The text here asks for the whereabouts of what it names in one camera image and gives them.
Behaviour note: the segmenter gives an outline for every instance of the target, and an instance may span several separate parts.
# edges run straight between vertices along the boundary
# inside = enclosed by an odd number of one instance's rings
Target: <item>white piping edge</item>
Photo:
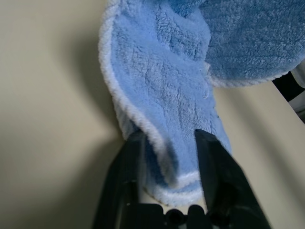
[[[284,72],[282,74],[270,76],[264,79],[255,79],[251,81],[247,80],[221,80],[217,79],[216,77],[212,77],[211,75],[208,75],[209,82],[214,87],[244,87],[244,86],[251,86],[259,83],[265,83],[267,81],[274,80],[276,78],[280,78],[282,75],[286,75],[288,72]]]

